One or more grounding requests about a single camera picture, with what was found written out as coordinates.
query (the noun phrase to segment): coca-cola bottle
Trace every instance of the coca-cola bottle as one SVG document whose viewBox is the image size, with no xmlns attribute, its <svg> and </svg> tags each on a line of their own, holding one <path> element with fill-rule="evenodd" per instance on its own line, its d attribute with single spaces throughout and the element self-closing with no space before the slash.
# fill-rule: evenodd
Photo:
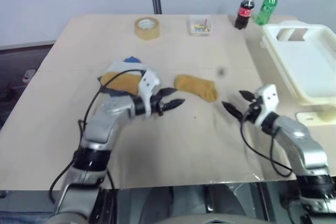
<svg viewBox="0 0 336 224">
<path fill-rule="evenodd" d="M 244 29 L 247 26 L 248 20 L 250 19 L 252 9 L 254 8 L 254 0 L 243 0 L 240 4 L 238 15 L 235 22 L 235 27 Z"/>
</svg>

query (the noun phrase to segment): red label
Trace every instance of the red label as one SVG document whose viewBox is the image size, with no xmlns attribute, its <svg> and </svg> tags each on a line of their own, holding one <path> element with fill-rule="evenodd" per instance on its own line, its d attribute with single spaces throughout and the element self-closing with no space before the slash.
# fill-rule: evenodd
<svg viewBox="0 0 336 224">
<path fill-rule="evenodd" d="M 251 9 L 245 9 L 245 8 L 239 8 L 238 14 L 243 17 L 249 17 L 251 16 Z"/>
</svg>

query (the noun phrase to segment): green bottle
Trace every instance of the green bottle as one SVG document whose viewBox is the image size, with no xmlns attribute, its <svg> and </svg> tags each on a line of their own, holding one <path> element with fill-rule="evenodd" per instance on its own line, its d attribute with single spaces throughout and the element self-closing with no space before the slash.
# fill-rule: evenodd
<svg viewBox="0 0 336 224">
<path fill-rule="evenodd" d="M 264 0 L 260 12 L 256 17 L 256 23 L 258 25 L 267 24 L 277 4 L 278 0 Z"/>
</svg>

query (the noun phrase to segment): tape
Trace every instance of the tape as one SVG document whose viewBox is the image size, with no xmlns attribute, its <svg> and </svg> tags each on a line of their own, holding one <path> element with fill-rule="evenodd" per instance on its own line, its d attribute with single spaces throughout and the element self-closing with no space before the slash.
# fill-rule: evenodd
<svg viewBox="0 0 336 224">
<path fill-rule="evenodd" d="M 152 17 L 139 18 L 134 22 L 134 30 L 140 39 L 156 39 L 160 35 L 160 23 Z"/>
</svg>

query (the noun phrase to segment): floor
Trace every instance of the floor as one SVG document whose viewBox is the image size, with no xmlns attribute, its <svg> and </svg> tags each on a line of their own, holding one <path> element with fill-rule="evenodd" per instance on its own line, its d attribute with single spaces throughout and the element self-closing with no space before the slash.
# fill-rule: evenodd
<svg viewBox="0 0 336 224">
<path fill-rule="evenodd" d="M 0 130 L 25 90 L 22 75 L 28 69 L 38 69 L 51 47 L 52 45 L 0 51 L 0 95 L 7 94 L 7 96 L 0 96 Z M 281 207 L 279 198 L 280 194 L 287 191 L 287 183 L 272 182 L 265 183 L 265 185 L 269 192 L 268 204 L 273 209 L 274 220 L 278 224 L 289 223 L 287 213 Z M 256 218 L 260 215 L 260 206 L 256 203 L 257 196 L 251 190 L 256 183 L 233 183 L 228 186 L 242 204 L 247 216 Z M 149 191 L 150 188 L 119 191 L 119 223 L 139 223 L 141 210 Z M 205 213 L 201 186 L 174 187 L 174 195 L 172 211 L 174 216 Z M 46 191 L 0 191 L 0 211 L 49 214 L 52 210 L 53 205 Z M 296 223 L 299 223 L 298 217 L 302 213 L 301 206 L 292 204 L 291 210 Z"/>
</svg>

